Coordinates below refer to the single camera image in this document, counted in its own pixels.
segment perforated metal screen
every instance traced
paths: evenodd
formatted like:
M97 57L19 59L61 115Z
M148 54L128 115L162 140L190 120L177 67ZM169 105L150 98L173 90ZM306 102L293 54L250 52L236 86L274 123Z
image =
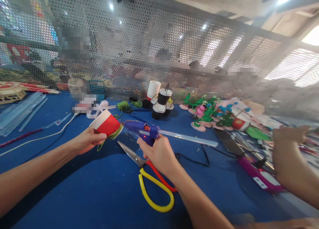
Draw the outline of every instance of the perforated metal screen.
M157 80L175 103L191 92L277 108L319 80L315 47L171 0L1 0L0 14L2 81L63 88L77 77L90 92L100 80L108 96L128 98ZM61 28L88 29L89 55L58 59ZM170 72L153 71L159 49L172 53ZM232 79L230 68L251 73Z

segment yellow scissor handle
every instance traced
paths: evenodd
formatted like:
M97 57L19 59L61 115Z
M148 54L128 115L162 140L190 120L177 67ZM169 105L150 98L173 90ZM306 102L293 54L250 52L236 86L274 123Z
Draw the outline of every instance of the yellow scissor handle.
M145 200L147 201L147 203L155 210L159 211L159 212L168 212L170 211L173 206L174 206L174 196L173 193L166 187L164 186L163 183L161 183L160 181L156 180L154 177L152 177L151 175L149 175L147 172L144 171L144 169L142 168L140 170L139 174L139 180L140 180L140 186L142 189L142 193L143 196L145 197ZM143 176L146 177L147 179L151 180L152 182L154 182L157 186L159 186L160 188L162 188L165 192L167 192L167 194L170 197L170 202L167 206L158 206L156 205L151 199L150 197L147 195L145 186L144 186L144 182L143 182Z

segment black cable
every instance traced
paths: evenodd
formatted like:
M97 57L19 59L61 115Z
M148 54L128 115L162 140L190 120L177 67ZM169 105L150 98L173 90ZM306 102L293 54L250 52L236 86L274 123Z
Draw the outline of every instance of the black cable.
M208 159L208 155L207 155L207 153L206 153L206 151L205 151L205 149L204 149L203 144L200 144L200 145L202 146L202 149L203 149L204 154L205 154L205 156L206 156L206 160L207 160L207 162L208 162L207 164L194 161L193 159L190 159L190 158L186 157L185 155L183 155L183 154L181 154L181 153L175 153L176 159L178 160L181 156L183 156L184 158L186 158L187 160L189 160L189 161L191 161L191 162L193 162L193 163L200 164L200 165L202 165L202 166L204 166L204 167L209 167L209 166L210 166L210 162L209 162L209 159ZM208 147L210 147L211 149L213 149L213 150L215 150L215 151L217 151L217 152L219 152L219 153L221 153L221 154L223 154L223 155L225 155L225 156L227 156L227 157L230 157L230 158L232 158L232 159L237 159L237 158L238 158L238 157L233 157L233 156L231 156L231 155L229 155L229 154L226 154L226 153L224 153L224 152L222 152L222 151L219 151L218 149L215 149L215 148L213 148L212 146L209 146L209 145L206 145L206 146L208 146ZM265 155L264 153L262 153L262 152L259 152L259 151L248 151L248 152L243 152L241 155L238 155L238 154L236 154L236 155L239 156L239 157L242 157L244 154L247 154L247 153L259 153L259 154L262 154L262 155L263 155L264 158L263 158L262 160L259 160L259 161L253 163L253 165L254 165L255 167L257 167L257 168L261 168L261 167L265 164L265 162L267 161L266 155Z
M203 151L204 151L204 154L205 154L205 157L206 157L206 160L207 160L207 164L203 164L203 163L194 161L194 160L192 160L192 159L190 159L190 158L188 158L188 157L186 157L185 155L180 154L180 153L175 153L176 159L178 160L181 156L183 156L184 158L186 158L187 160L189 160L189 161L191 161L191 162L193 162L193 163L200 164L200 165L202 165L202 166L204 166L204 167L209 167L209 166L210 166L210 162L209 162L209 159L208 159L208 155L207 155L207 153L206 153L206 151L205 151L205 149L204 149L203 144L200 144L200 145L202 146L202 149L203 149Z
M42 152L44 152L45 150L47 150L47 149L48 149L49 147L51 147L53 144L55 144L55 143L64 135L64 133L65 133L65 131L66 131L66 128L67 128L68 126L69 126L69 124L65 127L65 129L63 130L63 132L61 133L61 135L60 135L56 140L54 140L53 143L51 143L49 146L47 146L45 149L41 150L41 151L38 152L37 154L34 154L31 158L29 158L28 160L26 160L25 162L23 162L23 163L21 163L21 164L24 164L24 163L30 161L30 160L33 159L34 157L38 156L40 153L42 153Z
M233 157L233 156L231 156L231 155L228 155L228 154L226 154L226 153L224 153L224 152L222 152L222 151L219 151L218 149L215 149L215 148L213 148L212 146L209 146L209 145L207 145L208 147L210 147L211 149L214 149L215 151L217 151L217 152L219 152L219 153L221 153L221 154L224 154L225 156L227 156L227 157L230 157L230 158L232 158L232 159L237 159L237 157Z

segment hot glue gun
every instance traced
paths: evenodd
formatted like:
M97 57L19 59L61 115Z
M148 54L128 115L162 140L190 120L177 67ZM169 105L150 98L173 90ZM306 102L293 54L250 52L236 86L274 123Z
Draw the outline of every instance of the hot glue gun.
M148 126L147 123L127 120L124 126L128 130L137 133L150 146L153 146L155 139L160 135L160 127L154 124Z

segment red paper cup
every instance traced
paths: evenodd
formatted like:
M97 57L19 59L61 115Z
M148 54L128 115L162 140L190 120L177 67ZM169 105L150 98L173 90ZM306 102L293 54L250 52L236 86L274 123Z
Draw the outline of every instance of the red paper cup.
M244 131L246 128L248 128L249 125L249 122L246 122L238 118L235 118L235 120L232 123L232 127L239 131Z
M120 122L105 109L97 118L90 124L98 133L105 133L107 136L115 133L121 126Z

